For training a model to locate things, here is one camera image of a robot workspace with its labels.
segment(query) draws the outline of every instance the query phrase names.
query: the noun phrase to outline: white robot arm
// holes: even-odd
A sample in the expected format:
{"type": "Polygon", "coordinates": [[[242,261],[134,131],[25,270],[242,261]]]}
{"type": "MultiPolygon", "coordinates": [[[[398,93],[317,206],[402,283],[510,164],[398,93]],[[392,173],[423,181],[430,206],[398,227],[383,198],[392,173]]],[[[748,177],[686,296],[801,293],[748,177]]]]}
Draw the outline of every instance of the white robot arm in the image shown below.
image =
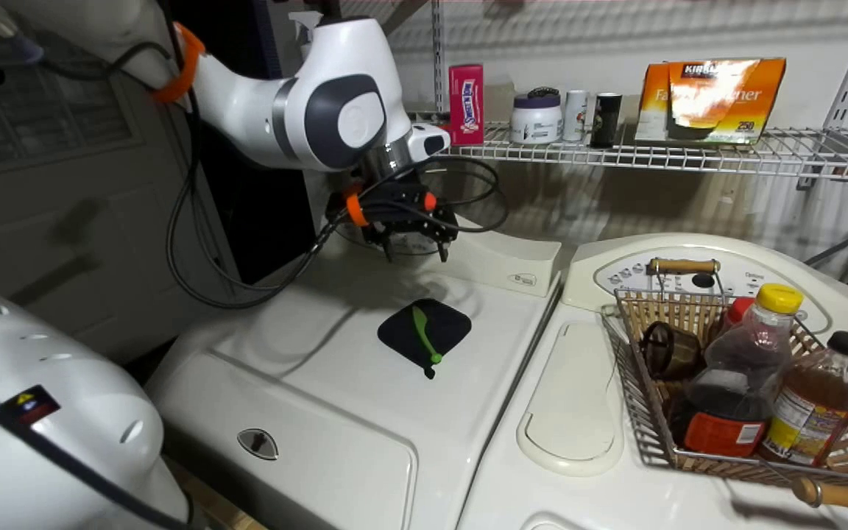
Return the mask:
{"type": "MultiPolygon", "coordinates": [[[[167,16],[152,0],[0,0],[0,34],[14,39],[8,12],[105,61],[134,44],[171,49],[167,16]]],[[[192,49],[189,31],[178,34],[189,61],[198,59],[189,83],[201,117],[259,164],[345,171],[373,156],[379,173],[398,173],[446,146],[445,128],[413,127],[402,112],[395,59],[373,16],[321,22],[289,78],[239,75],[204,47],[192,49]]],[[[152,49],[124,71],[162,90],[178,78],[177,61],[152,49]]]]}

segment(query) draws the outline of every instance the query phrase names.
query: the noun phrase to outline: cardboard box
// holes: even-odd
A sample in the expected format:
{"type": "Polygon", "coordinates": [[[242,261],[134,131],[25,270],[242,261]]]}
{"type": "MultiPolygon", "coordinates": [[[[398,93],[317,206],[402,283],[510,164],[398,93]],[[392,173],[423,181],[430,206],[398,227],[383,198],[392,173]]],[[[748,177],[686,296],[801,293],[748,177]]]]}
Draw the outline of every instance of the cardboard box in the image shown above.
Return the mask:
{"type": "Polygon", "coordinates": [[[754,145],[766,128],[782,59],[648,64],[632,142],[754,145]]]}

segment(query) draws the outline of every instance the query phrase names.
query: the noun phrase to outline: storage shelf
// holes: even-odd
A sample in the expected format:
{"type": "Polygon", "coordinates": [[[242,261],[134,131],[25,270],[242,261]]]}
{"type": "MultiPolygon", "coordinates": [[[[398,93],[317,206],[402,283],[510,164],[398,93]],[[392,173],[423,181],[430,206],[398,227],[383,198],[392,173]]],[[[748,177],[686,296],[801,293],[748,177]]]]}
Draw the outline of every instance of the storage shelf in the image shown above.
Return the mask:
{"type": "MultiPolygon", "coordinates": [[[[576,49],[604,44],[657,44],[675,39],[759,39],[763,31],[820,34],[848,22],[848,2],[832,0],[754,0],[714,2],[703,15],[695,0],[548,0],[507,12],[496,2],[486,8],[457,8],[461,15],[441,19],[445,49],[576,49]]],[[[423,52],[433,47],[426,16],[407,19],[392,34],[395,52],[423,52]]]]}
{"type": "Polygon", "coordinates": [[[772,128],[748,146],[672,146],[672,145],[614,145],[594,149],[583,145],[520,146],[510,142],[510,128],[489,127],[486,145],[454,146],[449,153],[489,162],[548,162],[591,167],[638,167],[679,173],[748,173],[748,177],[801,177],[848,181],[848,128],[772,128]]]}

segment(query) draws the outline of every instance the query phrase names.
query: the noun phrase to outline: wire basket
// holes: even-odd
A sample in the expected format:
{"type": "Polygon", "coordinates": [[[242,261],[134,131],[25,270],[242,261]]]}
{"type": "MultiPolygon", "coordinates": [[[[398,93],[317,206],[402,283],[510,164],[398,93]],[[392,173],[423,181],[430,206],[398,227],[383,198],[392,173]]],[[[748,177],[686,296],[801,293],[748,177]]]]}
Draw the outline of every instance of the wire basket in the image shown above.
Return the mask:
{"type": "MultiPolygon", "coordinates": [[[[717,290],[708,287],[707,293],[669,290],[663,287],[663,283],[660,287],[645,290],[620,287],[614,290],[614,305],[604,308],[604,327],[608,329],[613,339],[613,354],[625,382],[625,401],[641,461],[651,468],[714,474],[726,479],[748,479],[785,489],[794,489],[801,479],[848,485],[848,429],[832,443],[820,468],[775,461],[763,457],[697,452],[675,440],[663,405],[672,393],[679,392],[676,386],[683,382],[654,379],[638,339],[654,321],[664,321],[672,327],[695,332],[703,348],[717,332],[726,308],[726,293],[720,290],[717,277],[714,286],[717,290]]],[[[791,357],[810,357],[820,348],[820,342],[801,321],[794,321],[788,342],[791,357]]]]}

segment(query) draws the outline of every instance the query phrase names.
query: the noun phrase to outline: basket handle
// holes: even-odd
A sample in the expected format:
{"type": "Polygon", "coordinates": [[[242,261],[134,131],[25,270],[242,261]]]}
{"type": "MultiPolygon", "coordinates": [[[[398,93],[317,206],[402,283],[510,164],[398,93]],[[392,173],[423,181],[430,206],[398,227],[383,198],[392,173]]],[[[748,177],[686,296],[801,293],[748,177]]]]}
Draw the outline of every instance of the basket handle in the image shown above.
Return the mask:
{"type": "Polygon", "coordinates": [[[648,261],[648,273],[660,277],[660,273],[717,273],[717,261],[707,259],[651,259],[648,261]]]}
{"type": "Polygon", "coordinates": [[[848,485],[798,479],[791,491],[810,505],[848,505],[848,485]]]}

